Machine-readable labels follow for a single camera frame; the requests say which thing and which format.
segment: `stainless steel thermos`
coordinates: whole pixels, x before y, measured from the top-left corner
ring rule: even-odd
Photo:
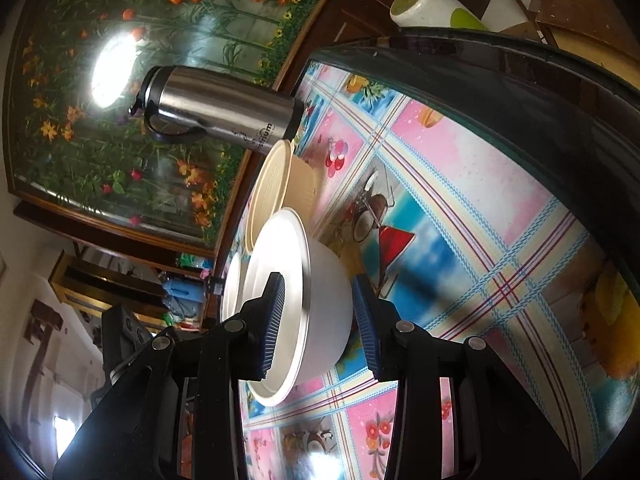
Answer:
[[[278,140],[294,138],[304,112],[294,97],[188,66],[153,67],[129,111],[133,115],[141,108],[146,129],[160,142],[193,142],[210,135],[265,155]],[[159,131],[153,117],[183,131]]]

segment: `thermos lid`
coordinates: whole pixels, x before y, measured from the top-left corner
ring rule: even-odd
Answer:
[[[140,90],[136,94],[136,100],[129,108],[131,115],[135,115],[138,110],[146,110],[147,107],[152,107],[151,114],[158,113],[158,102],[162,88],[164,88],[164,84],[174,68],[175,65],[155,66],[146,73],[140,85]]]

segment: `black handle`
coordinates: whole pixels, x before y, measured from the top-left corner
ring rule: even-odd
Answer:
[[[149,108],[156,107],[150,107],[149,105],[146,106],[145,127],[157,142],[164,142],[165,144],[187,144],[188,142],[202,140],[207,135],[207,131],[200,126],[192,126],[179,134],[164,134],[152,126],[151,117],[154,115],[155,110],[150,110]]]

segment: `window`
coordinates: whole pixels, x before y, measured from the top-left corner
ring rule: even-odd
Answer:
[[[66,418],[55,416],[53,427],[56,429],[56,447],[58,448],[58,458],[60,458],[76,434],[76,425]]]

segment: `beige bowl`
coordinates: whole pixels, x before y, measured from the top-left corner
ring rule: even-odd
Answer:
[[[255,183],[244,231],[247,253],[254,251],[266,221],[283,207],[293,209],[308,228],[315,202],[316,183],[311,166],[293,154],[288,140],[279,140],[267,155]]]

